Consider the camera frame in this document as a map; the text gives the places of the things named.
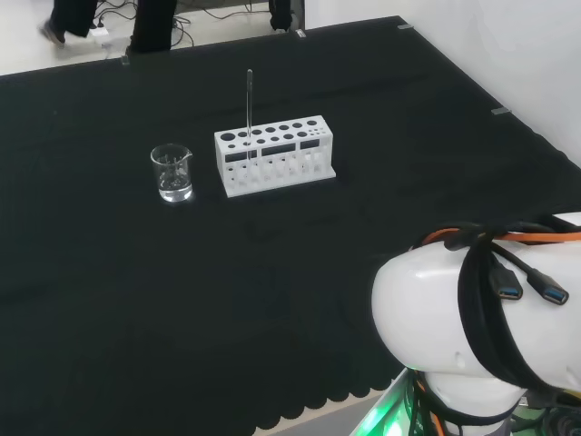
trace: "black pants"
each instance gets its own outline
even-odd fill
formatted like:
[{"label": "black pants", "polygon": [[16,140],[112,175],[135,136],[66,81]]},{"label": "black pants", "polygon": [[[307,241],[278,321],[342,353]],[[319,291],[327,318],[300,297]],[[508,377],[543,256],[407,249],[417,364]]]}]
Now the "black pants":
[{"label": "black pants", "polygon": [[291,0],[269,0],[271,26],[274,30],[289,30],[292,23]]},{"label": "black pants", "polygon": [[[94,19],[97,1],[54,0],[51,18],[55,29],[86,37]],[[177,0],[138,0],[132,51],[147,53],[169,50],[172,47],[173,15],[176,6]]]}]

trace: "test tube rack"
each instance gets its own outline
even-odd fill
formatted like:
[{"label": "test tube rack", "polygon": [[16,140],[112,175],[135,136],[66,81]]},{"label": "test tube rack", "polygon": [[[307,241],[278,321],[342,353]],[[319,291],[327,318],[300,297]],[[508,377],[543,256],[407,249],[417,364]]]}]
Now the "test tube rack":
[{"label": "test tube rack", "polygon": [[216,132],[218,171],[229,197],[335,177],[333,133],[322,116]]}]

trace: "black tablecloth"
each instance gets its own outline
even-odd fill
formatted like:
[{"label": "black tablecloth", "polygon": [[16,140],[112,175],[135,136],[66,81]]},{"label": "black tablecloth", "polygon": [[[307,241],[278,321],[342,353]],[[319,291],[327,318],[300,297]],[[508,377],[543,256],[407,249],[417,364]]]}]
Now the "black tablecloth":
[{"label": "black tablecloth", "polygon": [[[249,435],[385,388],[389,257],[446,220],[578,210],[581,171],[403,23],[0,78],[2,434]],[[226,198],[212,134],[244,125],[247,68],[256,124],[324,116],[336,180]],[[177,207],[168,142],[194,154]]]}]

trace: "wall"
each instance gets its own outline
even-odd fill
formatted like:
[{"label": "wall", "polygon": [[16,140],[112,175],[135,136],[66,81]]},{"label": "wall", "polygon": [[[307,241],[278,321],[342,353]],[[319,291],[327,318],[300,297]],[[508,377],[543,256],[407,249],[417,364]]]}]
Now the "wall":
[{"label": "wall", "polygon": [[581,164],[578,0],[306,0],[308,28],[401,15]]}]

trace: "water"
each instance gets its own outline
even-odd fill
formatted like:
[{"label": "water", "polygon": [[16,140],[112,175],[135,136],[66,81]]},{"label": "water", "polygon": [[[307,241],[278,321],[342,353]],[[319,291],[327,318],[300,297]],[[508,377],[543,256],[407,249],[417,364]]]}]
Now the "water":
[{"label": "water", "polygon": [[177,172],[162,173],[159,188],[160,195],[166,202],[178,203],[192,197],[190,177],[182,168]]},{"label": "water", "polygon": [[173,189],[171,191],[163,191],[160,189],[160,195],[166,202],[178,203],[192,197],[192,184],[182,189]]}]

